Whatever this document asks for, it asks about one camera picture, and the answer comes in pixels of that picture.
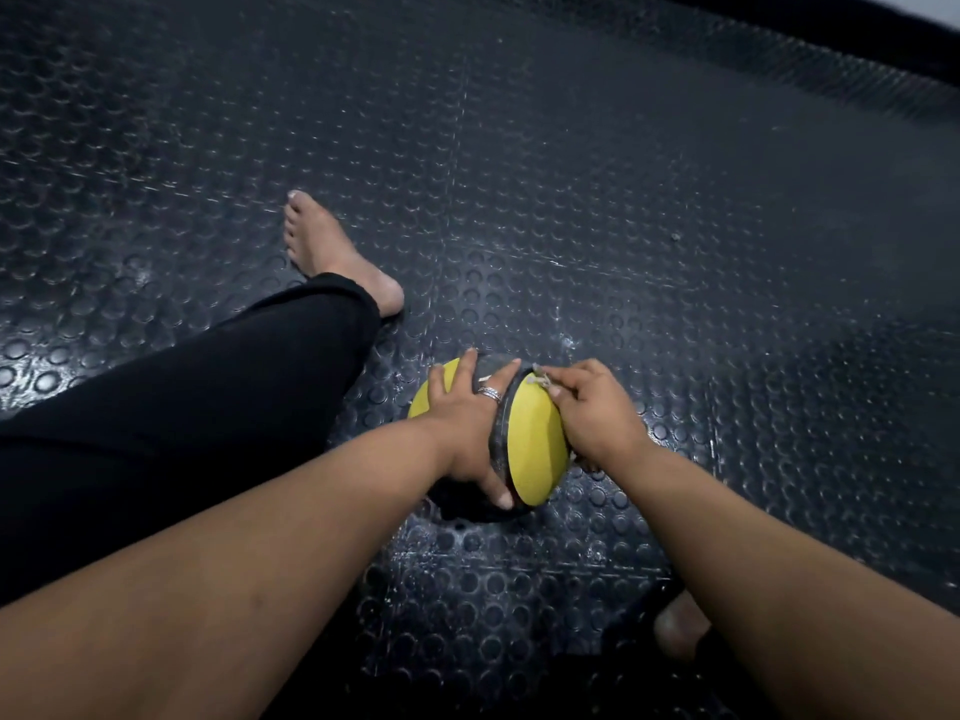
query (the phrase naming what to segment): hand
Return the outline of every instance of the hand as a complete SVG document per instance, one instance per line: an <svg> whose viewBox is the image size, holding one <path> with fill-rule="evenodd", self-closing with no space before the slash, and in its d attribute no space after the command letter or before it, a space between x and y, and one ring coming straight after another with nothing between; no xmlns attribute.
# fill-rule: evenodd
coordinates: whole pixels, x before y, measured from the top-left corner
<svg viewBox="0 0 960 720"><path fill-rule="evenodd" d="M617 479L630 463L657 447L634 402L603 363L588 359L568 368L545 366L543 371L554 382L550 399L559 409L570 445L610 477Z"/></svg>
<svg viewBox="0 0 960 720"><path fill-rule="evenodd" d="M444 384L444 367L431 366L427 379L430 410L417 419L435 421L432 432L439 439L445 464L449 465L446 474L461 482L475 482L493 505L509 511L514 507L514 496L491 467L488 447L498 403L474 393L476 365L476 349L468 348L457 364L450 391ZM484 386L506 394L520 367L521 360L513 359L486 379Z"/></svg>

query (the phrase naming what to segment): rubber floor mat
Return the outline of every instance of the rubber floor mat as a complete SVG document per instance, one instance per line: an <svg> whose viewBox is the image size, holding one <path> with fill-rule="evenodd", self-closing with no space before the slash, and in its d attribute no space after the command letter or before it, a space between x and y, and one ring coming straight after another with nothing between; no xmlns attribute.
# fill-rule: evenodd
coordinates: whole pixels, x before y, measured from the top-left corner
<svg viewBox="0 0 960 720"><path fill-rule="evenodd" d="M468 345L595 356L662 444L960 611L954 88L664 0L0 0L0 63L4 412L295 282L297 187L407 294L334 442ZM602 475L511 523L424 501L330 691L519 712L582 659L599 713L666 569Z"/></svg>

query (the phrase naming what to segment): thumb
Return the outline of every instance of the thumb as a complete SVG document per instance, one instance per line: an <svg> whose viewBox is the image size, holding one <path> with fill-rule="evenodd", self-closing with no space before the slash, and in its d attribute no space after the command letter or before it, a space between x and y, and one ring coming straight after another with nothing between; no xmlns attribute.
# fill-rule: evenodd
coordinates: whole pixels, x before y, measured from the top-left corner
<svg viewBox="0 0 960 720"><path fill-rule="evenodd" d="M510 487L503 483L492 467L487 468L486 474L477 481L477 484L489 501L500 510L510 511L514 508L514 496L510 494Z"/></svg>
<svg viewBox="0 0 960 720"><path fill-rule="evenodd" d="M546 393L550 395L550 399L553 399L553 403L557 405L557 409L561 415L577 400L577 397L573 395L573 392L569 388L557 384L551 384L546 389Z"/></svg>

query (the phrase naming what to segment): forearm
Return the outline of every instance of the forearm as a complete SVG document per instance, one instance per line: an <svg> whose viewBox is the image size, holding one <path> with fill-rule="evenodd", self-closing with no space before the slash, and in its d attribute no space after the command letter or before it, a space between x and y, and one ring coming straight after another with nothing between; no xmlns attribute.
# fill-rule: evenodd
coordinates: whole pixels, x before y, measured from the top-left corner
<svg viewBox="0 0 960 720"><path fill-rule="evenodd" d="M4 717L256 717L445 469L390 424L0 610Z"/></svg>
<svg viewBox="0 0 960 720"><path fill-rule="evenodd" d="M958 716L955 617L666 450L613 477L785 714Z"/></svg>

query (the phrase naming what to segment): black pants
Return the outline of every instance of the black pants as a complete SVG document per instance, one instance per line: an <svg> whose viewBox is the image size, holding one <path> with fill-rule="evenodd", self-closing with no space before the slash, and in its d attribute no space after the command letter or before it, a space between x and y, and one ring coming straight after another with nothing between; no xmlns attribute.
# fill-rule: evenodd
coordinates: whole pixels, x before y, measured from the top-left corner
<svg viewBox="0 0 960 720"><path fill-rule="evenodd" d="M0 606L319 455L379 326L324 273L0 422Z"/></svg>

